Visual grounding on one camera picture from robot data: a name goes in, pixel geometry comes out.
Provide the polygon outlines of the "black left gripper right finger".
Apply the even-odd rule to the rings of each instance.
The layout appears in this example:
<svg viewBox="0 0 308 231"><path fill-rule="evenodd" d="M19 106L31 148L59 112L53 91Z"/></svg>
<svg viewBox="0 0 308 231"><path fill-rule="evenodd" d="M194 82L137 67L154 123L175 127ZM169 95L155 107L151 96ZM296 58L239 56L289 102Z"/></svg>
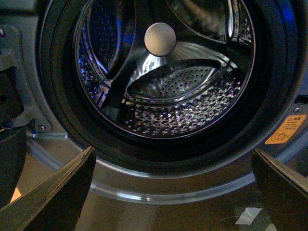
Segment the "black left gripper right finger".
<svg viewBox="0 0 308 231"><path fill-rule="evenodd" d="M278 231L308 229L308 179L260 149L251 165L269 216Z"/></svg>

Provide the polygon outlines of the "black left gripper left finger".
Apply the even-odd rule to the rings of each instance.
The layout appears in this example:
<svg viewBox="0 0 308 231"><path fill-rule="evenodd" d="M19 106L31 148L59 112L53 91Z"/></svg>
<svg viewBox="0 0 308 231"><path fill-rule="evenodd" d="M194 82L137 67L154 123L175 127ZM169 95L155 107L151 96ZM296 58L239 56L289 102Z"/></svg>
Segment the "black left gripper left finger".
<svg viewBox="0 0 308 231"><path fill-rule="evenodd" d="M83 150L27 194L0 211L2 231L73 231L90 190L94 147Z"/></svg>

